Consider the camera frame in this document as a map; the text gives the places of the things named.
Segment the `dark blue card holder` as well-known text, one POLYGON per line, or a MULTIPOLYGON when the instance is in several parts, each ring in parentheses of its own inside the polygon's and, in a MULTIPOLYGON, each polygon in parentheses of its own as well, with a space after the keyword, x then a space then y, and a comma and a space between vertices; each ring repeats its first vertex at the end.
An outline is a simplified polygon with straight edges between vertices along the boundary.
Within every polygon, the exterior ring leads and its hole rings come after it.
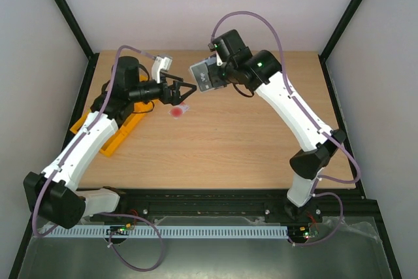
POLYGON ((214 56, 208 57, 189 67, 189 72, 195 79, 199 91, 202 93, 225 88, 227 86, 225 81, 212 83, 209 76, 209 71, 212 69, 217 70, 217 61, 214 56))

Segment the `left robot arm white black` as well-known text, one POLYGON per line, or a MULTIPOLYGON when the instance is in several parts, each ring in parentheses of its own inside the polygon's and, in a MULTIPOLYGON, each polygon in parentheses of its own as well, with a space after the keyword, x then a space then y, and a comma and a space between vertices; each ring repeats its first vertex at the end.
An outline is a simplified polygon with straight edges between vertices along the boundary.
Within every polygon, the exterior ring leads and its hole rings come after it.
POLYGON ((105 143, 138 113, 137 103, 158 100, 175 106, 196 91, 196 85, 168 74, 171 62, 169 57, 157 56, 147 80, 141 80, 144 67, 137 58, 123 56, 115 61, 110 80, 76 135, 41 173, 30 172, 24 179, 33 228, 38 217, 70 229, 83 217, 117 209, 120 192, 113 188, 78 191, 80 180, 105 143))

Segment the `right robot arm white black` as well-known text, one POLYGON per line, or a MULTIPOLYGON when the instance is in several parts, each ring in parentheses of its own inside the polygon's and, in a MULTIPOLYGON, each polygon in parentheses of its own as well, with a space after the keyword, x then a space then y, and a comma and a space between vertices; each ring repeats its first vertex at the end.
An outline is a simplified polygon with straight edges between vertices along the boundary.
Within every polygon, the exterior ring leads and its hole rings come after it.
POLYGON ((251 95, 264 99, 298 141, 300 150, 289 161, 294 175, 285 215, 294 222, 301 220, 308 213, 307 204, 320 172, 344 143, 346 134, 323 122, 292 87, 285 85, 282 65, 271 52, 252 54, 237 30, 213 37, 208 47, 215 52, 217 63, 210 69, 210 79, 243 85, 251 95))

